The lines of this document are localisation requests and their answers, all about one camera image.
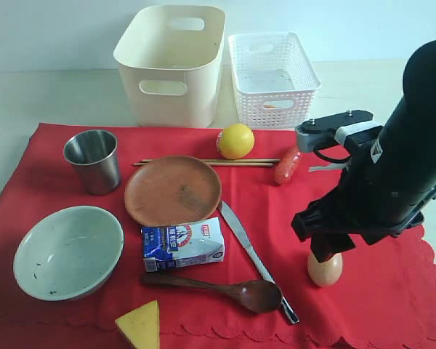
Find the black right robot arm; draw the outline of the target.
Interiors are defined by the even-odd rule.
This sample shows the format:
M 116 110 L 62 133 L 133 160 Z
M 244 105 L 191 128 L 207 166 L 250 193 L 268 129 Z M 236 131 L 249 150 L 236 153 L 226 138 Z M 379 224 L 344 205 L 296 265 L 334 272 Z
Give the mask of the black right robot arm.
M 403 96 L 385 124 L 354 110 L 296 128 L 303 153 L 342 146 L 348 157 L 337 186 L 297 213 L 292 228 L 309 241 L 318 262 L 354 247 L 352 235 L 375 244 L 424 221 L 422 209 L 436 199 L 436 40 L 406 63 Z

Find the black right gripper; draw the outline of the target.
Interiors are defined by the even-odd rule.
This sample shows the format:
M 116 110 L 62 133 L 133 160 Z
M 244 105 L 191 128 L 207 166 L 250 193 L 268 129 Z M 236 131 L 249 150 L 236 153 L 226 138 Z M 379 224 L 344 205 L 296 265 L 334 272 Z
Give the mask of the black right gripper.
M 436 199 L 436 137 L 365 143 L 342 172 L 338 185 L 295 214 L 300 241 L 311 240 L 318 262 L 355 248 L 359 234 L 375 244 L 423 222 L 421 210 Z

